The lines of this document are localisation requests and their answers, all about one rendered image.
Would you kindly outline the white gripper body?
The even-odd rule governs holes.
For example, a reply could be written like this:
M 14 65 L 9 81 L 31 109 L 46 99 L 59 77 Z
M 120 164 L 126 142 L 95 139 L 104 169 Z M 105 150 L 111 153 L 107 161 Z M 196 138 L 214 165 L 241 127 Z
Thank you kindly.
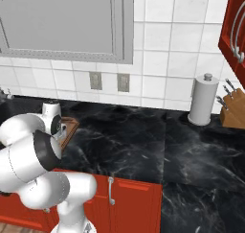
M 67 126 L 65 124 L 61 124 L 61 129 L 60 129 L 60 135 L 59 135 L 59 139 L 65 139 L 67 136 Z

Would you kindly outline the brown wooden cutting board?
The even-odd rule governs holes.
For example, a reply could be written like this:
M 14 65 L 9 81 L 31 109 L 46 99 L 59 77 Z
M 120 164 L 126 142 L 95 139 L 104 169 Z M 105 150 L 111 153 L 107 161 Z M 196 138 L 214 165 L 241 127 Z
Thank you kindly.
M 62 140 L 58 138 L 58 142 L 61 147 L 61 150 L 64 151 L 68 143 L 71 141 L 76 130 L 78 129 L 79 122 L 75 118 L 72 118 L 72 117 L 62 117 L 61 124 L 65 124 L 67 126 L 66 138 Z

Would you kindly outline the grey tap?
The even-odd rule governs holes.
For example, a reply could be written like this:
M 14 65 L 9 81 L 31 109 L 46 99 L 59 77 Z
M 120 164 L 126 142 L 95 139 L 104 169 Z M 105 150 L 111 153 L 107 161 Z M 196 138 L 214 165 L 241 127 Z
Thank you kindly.
M 10 90 L 5 93 L 4 90 L 0 87 L 0 100 L 13 100 L 14 96 L 11 94 Z

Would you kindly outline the red base cupboard door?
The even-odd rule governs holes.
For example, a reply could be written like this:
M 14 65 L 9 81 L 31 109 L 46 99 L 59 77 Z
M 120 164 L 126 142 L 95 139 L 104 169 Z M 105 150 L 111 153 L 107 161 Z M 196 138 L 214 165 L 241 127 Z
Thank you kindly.
M 95 179 L 97 192 L 92 199 L 84 203 L 84 212 L 87 219 L 96 227 L 97 233 L 111 233 L 108 177 L 95 175 Z
M 22 204 L 18 194 L 0 194 L 0 222 L 51 232 L 58 224 L 57 211 L 29 209 Z
M 110 205 L 112 233 L 160 233 L 163 186 L 114 178 Z

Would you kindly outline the grey framed window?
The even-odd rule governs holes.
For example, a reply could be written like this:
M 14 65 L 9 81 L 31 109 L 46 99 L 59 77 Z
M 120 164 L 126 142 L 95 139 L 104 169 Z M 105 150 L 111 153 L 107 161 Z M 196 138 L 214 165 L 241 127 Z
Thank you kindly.
M 131 64 L 134 0 L 0 0 L 0 56 Z

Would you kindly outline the white paper towel holder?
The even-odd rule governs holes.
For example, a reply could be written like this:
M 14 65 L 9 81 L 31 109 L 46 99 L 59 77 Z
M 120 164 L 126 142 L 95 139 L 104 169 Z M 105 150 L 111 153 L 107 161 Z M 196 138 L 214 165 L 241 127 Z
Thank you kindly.
M 189 121 L 197 126 L 206 126 L 211 121 L 214 98 L 219 79 L 211 73 L 196 77 L 191 91 Z

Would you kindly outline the brown wooden knife block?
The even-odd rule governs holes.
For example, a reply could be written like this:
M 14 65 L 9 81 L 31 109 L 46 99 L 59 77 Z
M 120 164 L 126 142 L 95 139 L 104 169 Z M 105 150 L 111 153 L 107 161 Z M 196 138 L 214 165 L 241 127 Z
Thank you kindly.
M 226 95 L 223 100 L 227 108 L 220 111 L 221 124 L 225 128 L 245 129 L 245 93 L 237 88 L 232 95 Z

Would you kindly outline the grey wall outlet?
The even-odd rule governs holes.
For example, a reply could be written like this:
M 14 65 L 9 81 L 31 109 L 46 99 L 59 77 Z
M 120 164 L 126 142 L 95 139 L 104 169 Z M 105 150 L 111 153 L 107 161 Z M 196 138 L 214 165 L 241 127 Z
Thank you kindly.
M 101 73 L 100 72 L 90 72 L 90 86 L 92 89 L 102 90 L 102 83 L 101 83 Z
M 130 76 L 128 74 L 119 74 L 118 75 L 118 90 L 120 92 L 129 91 L 129 80 Z

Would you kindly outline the grey handled knife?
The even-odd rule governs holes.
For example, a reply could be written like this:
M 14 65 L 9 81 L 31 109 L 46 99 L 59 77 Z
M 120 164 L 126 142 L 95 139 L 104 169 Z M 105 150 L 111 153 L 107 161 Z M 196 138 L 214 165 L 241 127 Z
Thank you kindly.
M 231 98 L 233 98 L 232 93 L 231 93 L 230 90 L 227 88 L 227 86 L 226 86 L 226 85 L 223 85 L 223 88 L 224 88 L 224 90 L 226 91 L 226 93 L 227 93 Z
M 223 106 L 226 110 L 228 110 L 228 107 L 227 107 L 225 101 L 224 101 L 220 96 L 216 96 L 216 100 L 217 100 L 220 104 L 222 104 L 222 106 Z
M 230 82 L 229 79 L 225 79 L 226 83 L 232 88 L 232 90 L 235 92 L 236 89 L 234 88 L 233 84 Z

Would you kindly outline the red wall cupboard door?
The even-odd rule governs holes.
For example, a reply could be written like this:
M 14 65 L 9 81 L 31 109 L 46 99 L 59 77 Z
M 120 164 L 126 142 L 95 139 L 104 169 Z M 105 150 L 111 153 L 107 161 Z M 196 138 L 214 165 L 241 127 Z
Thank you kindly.
M 234 56 L 230 46 L 230 36 L 231 36 L 232 25 L 234 23 L 234 18 L 239 7 L 244 1 L 245 0 L 228 0 L 228 5 L 225 12 L 222 30 L 218 42 L 218 47 L 221 53 L 223 54 L 223 56 L 225 57 L 226 61 L 233 69 L 239 82 L 245 89 L 245 59 L 243 60 L 242 63 L 239 63 L 238 59 Z M 234 27 L 235 30 L 237 30 L 238 23 L 244 12 L 245 12 L 245 7 L 242 9 L 235 22 L 235 27 Z M 245 55 L 245 18 L 243 19 L 241 28 L 239 30 L 237 46 L 239 47 L 239 51 L 243 52 Z

